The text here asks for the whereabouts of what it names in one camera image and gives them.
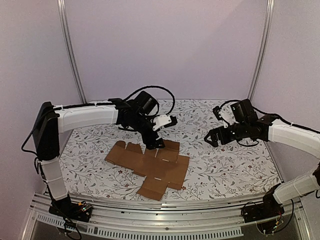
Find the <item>brown cardboard box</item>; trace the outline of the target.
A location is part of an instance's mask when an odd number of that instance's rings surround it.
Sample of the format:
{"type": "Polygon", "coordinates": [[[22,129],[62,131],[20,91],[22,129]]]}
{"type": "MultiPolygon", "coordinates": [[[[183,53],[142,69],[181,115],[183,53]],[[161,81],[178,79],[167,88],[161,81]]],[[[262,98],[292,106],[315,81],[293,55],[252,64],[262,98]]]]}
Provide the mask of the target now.
{"type": "Polygon", "coordinates": [[[137,194],[160,201],[167,188],[180,190],[185,181],[190,158],[180,154],[180,143],[165,140],[164,148],[142,151],[139,144],[117,141],[105,160],[116,166],[132,170],[144,177],[137,194]]]}

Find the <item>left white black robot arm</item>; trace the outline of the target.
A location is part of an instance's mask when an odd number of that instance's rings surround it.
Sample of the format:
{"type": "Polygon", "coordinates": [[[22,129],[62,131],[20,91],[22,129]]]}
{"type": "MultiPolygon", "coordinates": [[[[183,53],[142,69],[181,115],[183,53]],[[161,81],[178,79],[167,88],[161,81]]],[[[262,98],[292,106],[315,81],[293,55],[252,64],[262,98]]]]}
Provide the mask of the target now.
{"type": "Polygon", "coordinates": [[[36,161],[52,205],[63,217],[70,217],[75,210],[60,166],[60,136],[76,129],[118,125],[123,130],[131,128],[139,133],[148,150],[160,149],[164,141],[149,116],[155,106],[157,101],[145,91],[134,99],[110,98],[69,106],[43,103],[32,133],[36,161]]]}

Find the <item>left aluminium frame post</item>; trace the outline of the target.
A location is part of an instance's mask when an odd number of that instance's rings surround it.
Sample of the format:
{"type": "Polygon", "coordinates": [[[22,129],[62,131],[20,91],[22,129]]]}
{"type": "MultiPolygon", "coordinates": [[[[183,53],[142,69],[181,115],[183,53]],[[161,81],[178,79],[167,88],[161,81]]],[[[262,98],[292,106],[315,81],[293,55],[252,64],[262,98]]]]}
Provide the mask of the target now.
{"type": "Polygon", "coordinates": [[[84,87],[80,77],[80,72],[78,70],[75,51],[72,44],[71,32],[70,32],[68,16],[67,16],[66,2],[64,0],[57,0],[56,2],[57,2],[58,14],[59,14],[59,19],[60,19],[60,24],[62,29],[62,35],[65,42],[65,48],[66,48],[68,61],[71,68],[71,73],[75,82],[79,99],[82,104],[86,104],[88,100],[85,95],[84,87]]]}

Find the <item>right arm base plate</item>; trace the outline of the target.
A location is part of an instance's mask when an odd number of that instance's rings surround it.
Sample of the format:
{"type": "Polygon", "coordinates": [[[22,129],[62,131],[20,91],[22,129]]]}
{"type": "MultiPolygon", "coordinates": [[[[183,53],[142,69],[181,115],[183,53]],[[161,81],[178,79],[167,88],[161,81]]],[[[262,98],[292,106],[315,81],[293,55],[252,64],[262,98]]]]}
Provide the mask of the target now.
{"type": "Polygon", "coordinates": [[[247,202],[240,210],[245,223],[256,222],[283,215],[284,208],[281,205],[270,207],[264,203],[247,202]]]}

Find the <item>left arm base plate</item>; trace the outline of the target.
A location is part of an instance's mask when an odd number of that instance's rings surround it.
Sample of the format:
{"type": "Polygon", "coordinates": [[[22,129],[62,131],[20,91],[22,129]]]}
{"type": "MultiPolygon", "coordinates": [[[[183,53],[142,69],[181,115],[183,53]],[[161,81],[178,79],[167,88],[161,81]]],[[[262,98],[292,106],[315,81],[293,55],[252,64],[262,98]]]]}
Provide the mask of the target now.
{"type": "Polygon", "coordinates": [[[49,208],[50,214],[86,223],[89,222],[92,211],[93,205],[91,203],[86,201],[74,203],[69,195],[60,200],[53,199],[49,208]]]}

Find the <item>floral patterned table mat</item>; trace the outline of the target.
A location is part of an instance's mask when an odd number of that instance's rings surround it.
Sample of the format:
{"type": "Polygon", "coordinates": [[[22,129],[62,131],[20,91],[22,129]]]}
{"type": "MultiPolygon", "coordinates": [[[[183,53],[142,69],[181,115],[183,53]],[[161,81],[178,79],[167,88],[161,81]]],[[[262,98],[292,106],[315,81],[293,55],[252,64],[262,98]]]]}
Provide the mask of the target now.
{"type": "Polygon", "coordinates": [[[282,179],[263,142],[249,139],[213,147],[220,127],[213,108],[222,100],[161,100],[159,111],[177,124],[158,135],[164,148],[148,150],[138,132],[116,125],[74,129],[59,158],[69,193],[133,201],[200,201],[264,194],[282,179]]]}

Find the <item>front aluminium rail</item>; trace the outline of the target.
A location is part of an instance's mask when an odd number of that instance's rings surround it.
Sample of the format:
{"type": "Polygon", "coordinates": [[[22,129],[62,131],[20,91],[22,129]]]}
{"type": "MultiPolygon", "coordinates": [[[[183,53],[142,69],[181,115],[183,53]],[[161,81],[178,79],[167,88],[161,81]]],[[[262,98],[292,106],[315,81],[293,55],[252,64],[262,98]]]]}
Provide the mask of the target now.
{"type": "Polygon", "coordinates": [[[72,195],[92,204],[89,222],[78,222],[83,239],[114,240],[311,240],[299,199],[284,205],[280,232],[264,234],[258,222],[245,222],[243,206],[259,204],[261,194],[211,200],[134,201],[72,195]]]}

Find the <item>aluminium frame post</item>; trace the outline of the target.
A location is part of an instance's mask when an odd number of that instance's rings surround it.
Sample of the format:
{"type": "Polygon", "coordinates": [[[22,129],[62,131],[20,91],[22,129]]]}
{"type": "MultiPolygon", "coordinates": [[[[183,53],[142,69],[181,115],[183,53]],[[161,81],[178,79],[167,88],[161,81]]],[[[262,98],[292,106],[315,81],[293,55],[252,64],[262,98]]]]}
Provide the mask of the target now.
{"type": "Polygon", "coordinates": [[[251,101],[253,100],[256,89],[257,89],[261,70],[264,63],[265,54],[268,47],[268,39],[271,32],[274,8],[275,8],[275,1],[267,0],[260,47],[259,47],[258,56],[257,56],[256,64],[254,67],[254,71],[253,71],[252,80],[249,86],[248,95],[247,95],[247,98],[251,101]]]}
{"type": "Polygon", "coordinates": [[[59,19],[60,19],[60,24],[62,29],[62,35],[65,42],[65,48],[66,48],[68,61],[71,68],[71,73],[75,82],[79,99],[82,104],[86,104],[88,100],[85,95],[84,87],[80,77],[80,72],[78,70],[75,51],[72,44],[71,32],[70,32],[68,16],[67,16],[66,2],[64,0],[57,0],[56,2],[57,2],[58,14],[59,14],[59,19]]]}

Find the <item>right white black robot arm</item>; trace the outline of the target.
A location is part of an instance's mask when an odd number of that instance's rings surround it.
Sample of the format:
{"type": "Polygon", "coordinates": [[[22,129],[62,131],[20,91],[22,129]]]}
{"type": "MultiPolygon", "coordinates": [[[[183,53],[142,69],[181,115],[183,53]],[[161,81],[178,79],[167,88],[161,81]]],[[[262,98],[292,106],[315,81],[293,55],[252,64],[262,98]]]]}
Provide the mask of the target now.
{"type": "MultiPolygon", "coordinates": [[[[232,99],[212,109],[222,126],[213,128],[204,137],[212,147],[227,145],[250,139],[262,141],[270,148],[278,145],[286,149],[289,156],[295,153],[300,157],[313,158],[320,162],[320,132],[307,126],[284,119],[277,113],[268,113],[253,106],[249,99],[232,99]]],[[[303,167],[292,179],[273,186],[263,196],[258,213],[262,218],[269,218],[274,213],[282,212],[282,205],[295,198],[304,197],[320,191],[320,167],[303,167]]]]}

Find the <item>right aluminium frame post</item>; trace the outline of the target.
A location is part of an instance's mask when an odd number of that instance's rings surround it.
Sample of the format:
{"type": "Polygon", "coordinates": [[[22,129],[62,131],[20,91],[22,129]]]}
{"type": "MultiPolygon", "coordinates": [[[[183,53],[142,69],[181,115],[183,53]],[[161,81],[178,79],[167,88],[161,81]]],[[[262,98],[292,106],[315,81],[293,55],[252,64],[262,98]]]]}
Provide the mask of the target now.
{"type": "Polygon", "coordinates": [[[271,32],[274,8],[275,8],[275,1],[267,0],[260,47],[259,47],[258,56],[257,56],[256,64],[254,67],[254,71],[253,71],[252,80],[249,86],[248,95],[247,95],[247,98],[251,101],[253,100],[256,89],[257,89],[261,70],[264,63],[265,54],[268,47],[268,39],[271,32]]]}

